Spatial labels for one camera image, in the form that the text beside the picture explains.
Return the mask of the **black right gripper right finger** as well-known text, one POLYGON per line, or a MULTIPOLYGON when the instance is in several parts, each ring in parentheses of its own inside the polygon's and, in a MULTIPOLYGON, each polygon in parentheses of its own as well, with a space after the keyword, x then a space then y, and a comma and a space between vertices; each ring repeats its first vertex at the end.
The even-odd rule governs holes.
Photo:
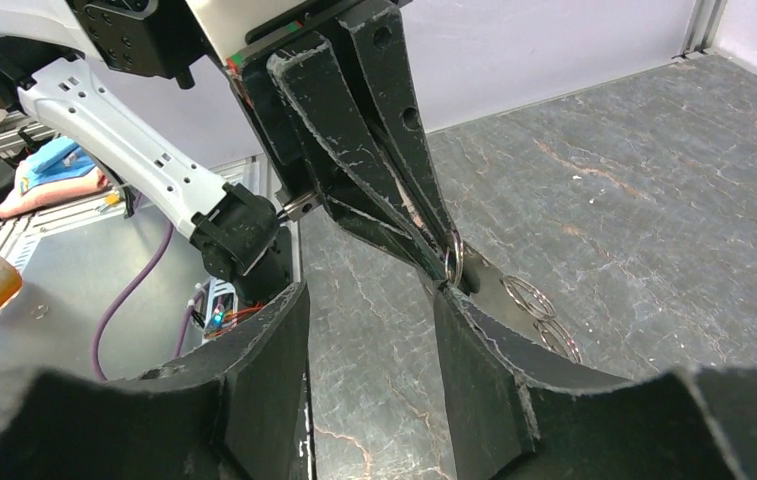
POLYGON ((533 343, 451 286, 434 321, 461 479, 757 479, 757 368, 629 381, 533 343))

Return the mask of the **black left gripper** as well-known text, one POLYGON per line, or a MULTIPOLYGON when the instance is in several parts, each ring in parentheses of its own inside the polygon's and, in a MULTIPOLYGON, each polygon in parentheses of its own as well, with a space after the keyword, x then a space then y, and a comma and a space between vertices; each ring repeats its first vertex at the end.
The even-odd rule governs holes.
POLYGON ((346 233, 427 278, 461 280, 396 4, 262 2, 228 71, 287 193, 317 195, 346 233))

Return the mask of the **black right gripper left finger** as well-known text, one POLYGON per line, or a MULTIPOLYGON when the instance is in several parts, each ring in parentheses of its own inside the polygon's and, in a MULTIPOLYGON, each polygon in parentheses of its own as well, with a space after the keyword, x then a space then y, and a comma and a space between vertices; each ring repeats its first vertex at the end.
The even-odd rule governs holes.
POLYGON ((311 479, 310 295, 134 379, 0 370, 0 479, 311 479))

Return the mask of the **silver metal key holder plate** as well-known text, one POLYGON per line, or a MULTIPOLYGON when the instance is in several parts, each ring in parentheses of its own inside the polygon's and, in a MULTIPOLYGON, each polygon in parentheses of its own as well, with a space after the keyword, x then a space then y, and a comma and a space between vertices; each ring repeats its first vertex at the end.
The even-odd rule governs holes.
POLYGON ((581 355, 552 301, 529 281, 503 273, 456 230, 447 234, 444 273, 451 284, 508 329, 574 363, 581 355))

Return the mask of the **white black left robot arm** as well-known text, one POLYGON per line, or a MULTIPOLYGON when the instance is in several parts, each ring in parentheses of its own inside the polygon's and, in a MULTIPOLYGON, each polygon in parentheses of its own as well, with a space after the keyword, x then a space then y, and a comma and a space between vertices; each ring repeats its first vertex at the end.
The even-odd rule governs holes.
POLYGON ((354 237, 437 283, 464 246, 440 191, 398 1, 0 1, 0 108, 76 141, 151 200, 246 303, 293 280, 287 221, 324 208, 354 237), (226 77, 283 191, 233 185, 159 134, 91 68, 194 85, 226 77))

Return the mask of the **pink blue cloth pile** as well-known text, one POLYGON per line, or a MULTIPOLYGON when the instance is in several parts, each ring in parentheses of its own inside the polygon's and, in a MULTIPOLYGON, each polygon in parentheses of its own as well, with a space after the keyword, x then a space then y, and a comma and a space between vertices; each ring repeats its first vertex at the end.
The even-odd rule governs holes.
POLYGON ((95 194, 107 186, 106 175, 81 146, 59 136, 18 165, 13 187, 0 203, 0 219, 95 194))

